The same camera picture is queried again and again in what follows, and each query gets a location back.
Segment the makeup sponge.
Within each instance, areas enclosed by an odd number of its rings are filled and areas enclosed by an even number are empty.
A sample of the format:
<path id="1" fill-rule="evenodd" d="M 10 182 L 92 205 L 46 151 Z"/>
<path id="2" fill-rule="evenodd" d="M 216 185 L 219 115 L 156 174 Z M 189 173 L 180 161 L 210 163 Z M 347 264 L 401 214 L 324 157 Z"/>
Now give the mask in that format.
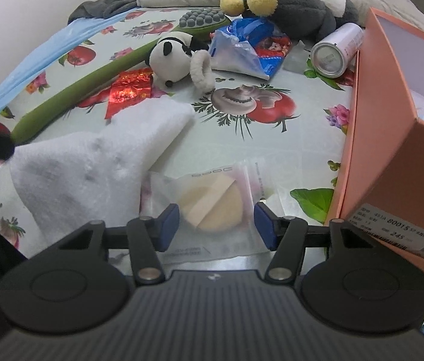
<path id="1" fill-rule="evenodd" d="M 271 163 L 255 157 L 179 178 L 149 172 L 142 184 L 140 214 L 156 217 L 176 204 L 178 229 L 159 253 L 160 261 L 207 262 L 267 251 L 270 242 L 253 219 L 254 206 L 261 201 L 284 215 Z"/>

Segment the red foil tea packets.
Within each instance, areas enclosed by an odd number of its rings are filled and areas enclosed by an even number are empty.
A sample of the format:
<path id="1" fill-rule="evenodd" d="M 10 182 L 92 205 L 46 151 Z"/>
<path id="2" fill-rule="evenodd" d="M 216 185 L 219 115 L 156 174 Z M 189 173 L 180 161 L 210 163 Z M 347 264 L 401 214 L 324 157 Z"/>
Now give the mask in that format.
<path id="1" fill-rule="evenodd" d="M 141 103 L 151 97 L 152 70 L 136 69 L 119 74 L 112 83 L 108 96 L 105 119 L 111 119 L 121 110 Z"/>

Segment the white towel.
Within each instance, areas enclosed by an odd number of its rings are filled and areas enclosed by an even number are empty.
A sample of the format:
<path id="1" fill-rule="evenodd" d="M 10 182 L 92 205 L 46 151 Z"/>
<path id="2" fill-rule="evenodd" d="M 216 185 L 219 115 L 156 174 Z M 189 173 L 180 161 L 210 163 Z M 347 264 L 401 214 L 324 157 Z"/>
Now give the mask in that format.
<path id="1" fill-rule="evenodd" d="M 78 132 L 17 147 L 11 179 L 47 248 L 92 220 L 119 227 L 139 215 L 143 177 L 195 116 L 168 95 Z"/>

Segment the orange cardboard box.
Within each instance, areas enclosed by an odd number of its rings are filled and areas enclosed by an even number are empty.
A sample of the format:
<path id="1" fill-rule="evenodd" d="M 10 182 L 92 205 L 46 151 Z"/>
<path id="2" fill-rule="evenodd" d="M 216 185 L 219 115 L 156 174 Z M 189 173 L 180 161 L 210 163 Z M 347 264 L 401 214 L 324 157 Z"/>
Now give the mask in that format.
<path id="1" fill-rule="evenodd" d="M 369 10 L 330 218 L 371 231 L 424 271 L 424 32 Z"/>

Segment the light blue bed sheet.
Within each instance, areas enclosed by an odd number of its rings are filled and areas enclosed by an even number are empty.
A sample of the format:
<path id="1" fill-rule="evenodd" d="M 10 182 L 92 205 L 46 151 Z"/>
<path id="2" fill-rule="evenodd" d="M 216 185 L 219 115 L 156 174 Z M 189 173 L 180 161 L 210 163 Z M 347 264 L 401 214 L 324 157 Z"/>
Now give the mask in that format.
<path id="1" fill-rule="evenodd" d="M 108 19 L 80 18 L 68 24 L 41 44 L 7 76 L 0 84 L 0 112 L 29 84 L 39 73 L 73 47 L 91 38 L 100 30 L 124 19 L 132 8 Z"/>

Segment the clear plastic piece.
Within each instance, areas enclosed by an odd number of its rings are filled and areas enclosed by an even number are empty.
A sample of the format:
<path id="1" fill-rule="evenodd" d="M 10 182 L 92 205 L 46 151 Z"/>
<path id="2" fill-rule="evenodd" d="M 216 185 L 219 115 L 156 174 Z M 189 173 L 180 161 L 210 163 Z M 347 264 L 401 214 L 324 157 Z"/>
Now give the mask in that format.
<path id="1" fill-rule="evenodd" d="M 282 68 L 293 73 L 303 74 L 308 69 L 307 61 L 313 47 L 309 42 L 294 42 L 288 55 L 285 57 Z"/>

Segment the white spray can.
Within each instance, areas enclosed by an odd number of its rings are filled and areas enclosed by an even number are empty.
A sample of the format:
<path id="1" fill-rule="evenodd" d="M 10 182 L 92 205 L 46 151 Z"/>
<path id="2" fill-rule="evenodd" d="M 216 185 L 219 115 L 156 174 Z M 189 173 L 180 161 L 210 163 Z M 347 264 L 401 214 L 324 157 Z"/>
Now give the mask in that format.
<path id="1" fill-rule="evenodd" d="M 313 68 L 327 78 L 342 76 L 363 43 L 363 33 L 357 24 L 343 24 L 312 47 Z"/>

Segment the blue plastic snack bag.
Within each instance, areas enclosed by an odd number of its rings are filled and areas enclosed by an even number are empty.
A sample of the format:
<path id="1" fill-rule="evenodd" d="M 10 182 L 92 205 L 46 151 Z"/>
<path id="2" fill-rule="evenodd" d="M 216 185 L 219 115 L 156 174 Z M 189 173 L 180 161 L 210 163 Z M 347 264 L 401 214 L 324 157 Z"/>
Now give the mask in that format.
<path id="1" fill-rule="evenodd" d="M 263 18 L 236 19 L 213 33 L 213 70 L 269 80 L 292 49 L 289 37 Z"/>

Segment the green massage brush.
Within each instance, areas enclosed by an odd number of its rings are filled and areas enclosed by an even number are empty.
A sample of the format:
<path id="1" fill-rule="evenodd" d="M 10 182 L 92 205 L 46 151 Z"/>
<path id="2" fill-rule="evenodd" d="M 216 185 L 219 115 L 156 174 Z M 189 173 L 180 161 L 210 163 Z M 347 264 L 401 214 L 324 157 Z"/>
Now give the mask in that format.
<path id="1" fill-rule="evenodd" d="M 110 85 L 126 70 L 140 66 L 161 36 L 173 31 L 207 41 L 214 30 L 229 24 L 217 8 L 139 8 L 63 53 L 33 81 L 35 92 L 19 96 L 12 111 L 15 144 L 36 138 L 48 125 L 90 95 Z"/>

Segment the grey penguin plush toy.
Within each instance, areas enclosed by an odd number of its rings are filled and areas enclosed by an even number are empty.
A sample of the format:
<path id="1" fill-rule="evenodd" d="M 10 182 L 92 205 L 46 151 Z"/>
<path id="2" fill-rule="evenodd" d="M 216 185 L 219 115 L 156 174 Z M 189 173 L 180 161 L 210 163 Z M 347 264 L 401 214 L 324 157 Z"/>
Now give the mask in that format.
<path id="1" fill-rule="evenodd" d="M 359 19 L 351 0 L 220 0 L 219 7 L 229 16 L 267 19 L 295 41 L 319 42 Z"/>

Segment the panda plush keychain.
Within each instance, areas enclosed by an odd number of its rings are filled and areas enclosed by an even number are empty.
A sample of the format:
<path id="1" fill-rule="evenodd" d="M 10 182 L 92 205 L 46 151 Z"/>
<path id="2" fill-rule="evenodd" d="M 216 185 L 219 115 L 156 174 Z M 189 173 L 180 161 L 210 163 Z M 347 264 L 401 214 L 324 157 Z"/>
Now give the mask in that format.
<path id="1" fill-rule="evenodd" d="M 167 88 L 190 77 L 201 93 L 214 90 L 209 46 L 189 33 L 174 31 L 160 37 L 149 51 L 145 64 L 154 78 Z"/>

